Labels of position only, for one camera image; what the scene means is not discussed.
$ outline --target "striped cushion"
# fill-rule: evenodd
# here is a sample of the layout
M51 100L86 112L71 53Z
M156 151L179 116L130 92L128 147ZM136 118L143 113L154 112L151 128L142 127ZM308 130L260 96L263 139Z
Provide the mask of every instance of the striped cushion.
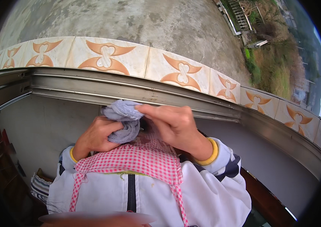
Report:
M50 184L52 184L52 182L45 181L34 173L31 178L31 194L46 203Z

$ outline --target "white wall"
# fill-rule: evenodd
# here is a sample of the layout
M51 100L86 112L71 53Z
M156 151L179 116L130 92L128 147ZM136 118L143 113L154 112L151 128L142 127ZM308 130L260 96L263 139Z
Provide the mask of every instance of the white wall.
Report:
M199 130L241 156L241 165L298 218L318 186L299 162L241 124L196 118Z
M60 152L88 128L99 114L99 105L28 96L0 111L5 129L30 184L41 168L55 177Z
M59 153L76 142L99 109L99 105L32 95L0 112L0 128L16 149L27 184L38 168L56 175ZM198 118L196 123L240 155L242 166L299 217L318 184L308 170L240 124Z

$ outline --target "wooden furniture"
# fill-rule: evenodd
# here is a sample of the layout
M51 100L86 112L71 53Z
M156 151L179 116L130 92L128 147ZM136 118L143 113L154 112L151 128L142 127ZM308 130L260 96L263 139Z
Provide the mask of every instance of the wooden furniture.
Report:
M267 220L272 227L293 226L296 221L285 209L285 206L256 178L241 168L240 174L246 182L253 207Z
M0 132L0 193L12 215L24 225L41 225L38 217L48 214L44 203L33 197L9 154L15 152Z

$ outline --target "hand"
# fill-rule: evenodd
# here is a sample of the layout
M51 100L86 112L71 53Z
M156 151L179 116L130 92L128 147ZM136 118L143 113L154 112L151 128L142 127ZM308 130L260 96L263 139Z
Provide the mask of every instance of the hand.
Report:
M108 120L105 116L95 117L90 127L77 140L72 150L74 159L79 161L86 158L91 151L108 152L118 147L119 143L108 141L108 135L123 128L121 122Z
M213 152L212 143L196 127L190 107L135 107L158 127L164 142L190 153L199 161L207 160Z
M43 223L41 227L152 227L150 224L138 224L139 220L117 215L104 218L61 218Z

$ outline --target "bare tree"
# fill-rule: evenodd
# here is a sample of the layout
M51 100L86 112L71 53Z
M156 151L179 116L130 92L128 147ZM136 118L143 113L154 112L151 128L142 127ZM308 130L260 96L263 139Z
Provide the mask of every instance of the bare tree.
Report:
M240 4L246 16L250 16L251 12L256 10L255 3L251 1L248 1L248 0L233 0L233 1L238 2Z

